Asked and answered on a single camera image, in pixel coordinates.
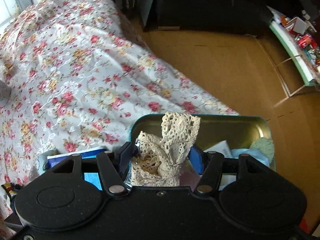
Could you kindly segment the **small white tissue pack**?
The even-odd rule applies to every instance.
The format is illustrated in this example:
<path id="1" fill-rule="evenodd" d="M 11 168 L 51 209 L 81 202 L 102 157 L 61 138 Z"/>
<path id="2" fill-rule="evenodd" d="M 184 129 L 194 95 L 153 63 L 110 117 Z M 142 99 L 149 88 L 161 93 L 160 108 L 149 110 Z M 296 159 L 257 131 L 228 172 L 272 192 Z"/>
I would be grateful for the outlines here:
<path id="1" fill-rule="evenodd" d="M 233 158 L 231 150 L 226 140 L 218 142 L 214 146 L 206 149 L 205 152 L 217 152 L 223 154 L 226 158 Z"/>

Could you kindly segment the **blue Tempo tissue box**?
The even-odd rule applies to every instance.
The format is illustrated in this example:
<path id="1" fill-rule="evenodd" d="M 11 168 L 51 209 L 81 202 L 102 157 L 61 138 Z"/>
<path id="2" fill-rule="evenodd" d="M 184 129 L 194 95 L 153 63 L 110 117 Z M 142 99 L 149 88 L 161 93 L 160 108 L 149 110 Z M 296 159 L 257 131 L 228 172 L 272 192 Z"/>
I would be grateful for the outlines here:
<path id="1" fill-rule="evenodd" d="M 100 191 L 103 190 L 99 178 L 96 156 L 100 153 L 111 153 L 106 147 L 99 146 L 47 157 L 48 172 L 80 176 Z"/>

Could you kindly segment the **light blue face mask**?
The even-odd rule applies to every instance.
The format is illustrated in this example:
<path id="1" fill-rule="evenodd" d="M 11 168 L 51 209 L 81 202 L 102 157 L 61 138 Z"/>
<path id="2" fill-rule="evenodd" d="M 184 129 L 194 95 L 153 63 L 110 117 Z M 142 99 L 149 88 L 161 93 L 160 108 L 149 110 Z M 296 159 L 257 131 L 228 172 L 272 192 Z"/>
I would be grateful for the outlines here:
<path id="1" fill-rule="evenodd" d="M 247 154 L 252 156 L 253 158 L 257 159 L 259 162 L 264 164 L 267 167 L 270 167 L 269 159 L 266 155 L 264 155 L 260 150 L 255 148 L 238 148 L 232 149 L 231 155 L 232 158 L 238 159 L 241 154 Z"/>

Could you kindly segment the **cream lace crochet cloth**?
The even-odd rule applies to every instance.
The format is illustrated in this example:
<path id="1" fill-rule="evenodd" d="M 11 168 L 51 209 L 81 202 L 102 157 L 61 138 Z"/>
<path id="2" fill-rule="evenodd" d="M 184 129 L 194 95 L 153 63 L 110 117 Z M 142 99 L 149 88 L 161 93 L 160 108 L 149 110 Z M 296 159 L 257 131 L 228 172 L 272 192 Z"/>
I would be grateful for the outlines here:
<path id="1" fill-rule="evenodd" d="M 167 112 L 162 118 L 162 136 L 141 131 L 138 155 L 131 159 L 131 185 L 180 186 L 180 174 L 199 133 L 201 118 Z"/>

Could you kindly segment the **pale green crochet doily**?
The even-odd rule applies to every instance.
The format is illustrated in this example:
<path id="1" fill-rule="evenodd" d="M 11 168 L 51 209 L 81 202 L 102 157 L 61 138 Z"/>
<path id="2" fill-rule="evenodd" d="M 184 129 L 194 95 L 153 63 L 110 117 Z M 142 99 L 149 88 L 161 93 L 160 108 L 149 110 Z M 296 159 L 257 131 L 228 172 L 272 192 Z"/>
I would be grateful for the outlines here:
<path id="1" fill-rule="evenodd" d="M 275 149 L 272 139 L 268 139 L 266 137 L 259 138 L 253 142 L 249 148 L 259 150 L 268 158 L 270 163 L 274 160 Z"/>

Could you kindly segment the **orange and navy plush toy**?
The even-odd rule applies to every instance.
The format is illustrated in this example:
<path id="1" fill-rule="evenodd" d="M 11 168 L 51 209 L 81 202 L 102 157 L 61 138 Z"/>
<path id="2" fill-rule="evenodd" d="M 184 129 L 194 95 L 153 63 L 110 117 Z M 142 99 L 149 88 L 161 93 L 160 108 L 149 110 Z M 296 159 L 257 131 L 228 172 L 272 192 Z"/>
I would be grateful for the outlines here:
<path id="1" fill-rule="evenodd" d="M 18 193 L 18 191 L 20 191 L 21 185 L 14 183 L 4 183 L 1 185 L 1 188 L 4 190 L 7 197 L 12 198 Z"/>

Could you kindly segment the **pink velvet pouch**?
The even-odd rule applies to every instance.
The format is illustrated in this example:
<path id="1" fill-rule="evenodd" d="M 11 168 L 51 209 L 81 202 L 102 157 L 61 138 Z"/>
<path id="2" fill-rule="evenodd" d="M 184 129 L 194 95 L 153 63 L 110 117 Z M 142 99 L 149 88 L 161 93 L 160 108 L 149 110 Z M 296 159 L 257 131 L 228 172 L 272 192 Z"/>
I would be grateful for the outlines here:
<path id="1" fill-rule="evenodd" d="M 180 186 L 188 186 L 194 191 L 201 177 L 194 171 L 192 166 L 187 165 L 181 169 Z"/>

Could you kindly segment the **green gold metal tin tray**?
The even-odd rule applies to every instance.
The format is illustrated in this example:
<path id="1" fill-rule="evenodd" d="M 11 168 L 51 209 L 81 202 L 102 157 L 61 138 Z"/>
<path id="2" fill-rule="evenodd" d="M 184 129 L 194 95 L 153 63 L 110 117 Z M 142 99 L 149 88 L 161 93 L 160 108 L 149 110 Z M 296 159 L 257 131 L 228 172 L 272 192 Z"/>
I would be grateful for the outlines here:
<path id="1" fill-rule="evenodd" d="M 161 137 L 161 123 L 164 115 L 146 115 L 140 118 L 133 126 L 130 142 L 138 147 L 137 137 L 141 131 Z M 261 118 L 231 115 L 193 116 L 201 118 L 199 133 L 193 146 L 198 146 L 203 151 L 223 140 L 227 141 L 232 150 L 249 148 L 253 142 L 262 137 L 271 139 L 265 134 L 270 129 Z M 185 166 L 187 165 L 192 166 L 189 157 L 185 162 Z M 128 174 L 131 177 L 131 162 Z M 237 179 L 243 179 L 252 176 L 265 177 L 275 172 L 252 156 L 241 154 L 238 159 L 225 157 L 222 166 L 223 174 L 232 174 Z"/>

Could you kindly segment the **floral bed cover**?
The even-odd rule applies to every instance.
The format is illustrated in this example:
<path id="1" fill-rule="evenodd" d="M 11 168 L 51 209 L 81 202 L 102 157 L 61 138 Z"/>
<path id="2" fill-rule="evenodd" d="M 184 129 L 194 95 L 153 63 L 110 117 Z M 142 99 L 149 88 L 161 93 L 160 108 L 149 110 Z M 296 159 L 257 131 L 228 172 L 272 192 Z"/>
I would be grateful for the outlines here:
<path id="1" fill-rule="evenodd" d="M 112 0 L 27 7 L 1 36 L 1 82 L 2 184 L 28 184 L 48 150 L 115 150 L 147 114 L 235 114 L 157 57 Z"/>

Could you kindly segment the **purple tumbler bottle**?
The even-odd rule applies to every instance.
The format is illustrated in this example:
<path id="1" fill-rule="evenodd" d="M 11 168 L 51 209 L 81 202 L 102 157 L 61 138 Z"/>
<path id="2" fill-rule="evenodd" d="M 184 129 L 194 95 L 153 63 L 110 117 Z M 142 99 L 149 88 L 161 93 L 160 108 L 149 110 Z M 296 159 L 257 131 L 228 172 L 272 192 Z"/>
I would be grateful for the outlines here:
<path id="1" fill-rule="evenodd" d="M 11 88 L 7 86 L 3 81 L 0 81 L 0 107 L 4 107 L 11 95 Z"/>

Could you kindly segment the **green edged side table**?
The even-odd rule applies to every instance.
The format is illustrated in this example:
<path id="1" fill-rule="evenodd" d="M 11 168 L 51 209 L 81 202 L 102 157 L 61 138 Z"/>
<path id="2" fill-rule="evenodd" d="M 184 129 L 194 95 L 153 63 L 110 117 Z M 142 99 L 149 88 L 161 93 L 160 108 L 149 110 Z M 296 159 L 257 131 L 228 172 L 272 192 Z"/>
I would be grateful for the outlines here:
<path id="1" fill-rule="evenodd" d="M 280 79 L 286 98 L 296 95 L 305 87 L 318 87 L 319 42 L 315 41 L 315 34 L 308 31 L 308 27 L 312 27 L 309 15 L 304 11 L 305 20 L 299 17 L 289 19 L 273 8 L 269 8 L 269 10 L 273 14 L 269 28 L 289 55 L 289 58 L 283 62 L 292 60 L 304 82 L 302 87 L 291 92 L 278 69 L 280 64 L 274 64 L 273 68 Z"/>

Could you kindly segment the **dark cabinet furniture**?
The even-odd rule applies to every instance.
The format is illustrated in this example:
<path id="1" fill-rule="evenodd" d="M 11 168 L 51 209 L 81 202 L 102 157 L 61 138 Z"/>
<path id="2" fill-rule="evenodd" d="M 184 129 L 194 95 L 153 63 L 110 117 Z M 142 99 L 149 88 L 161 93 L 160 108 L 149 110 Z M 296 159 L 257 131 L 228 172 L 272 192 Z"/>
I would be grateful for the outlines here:
<path id="1" fill-rule="evenodd" d="M 273 18 L 264 0 L 138 0 L 143 29 L 257 35 Z"/>

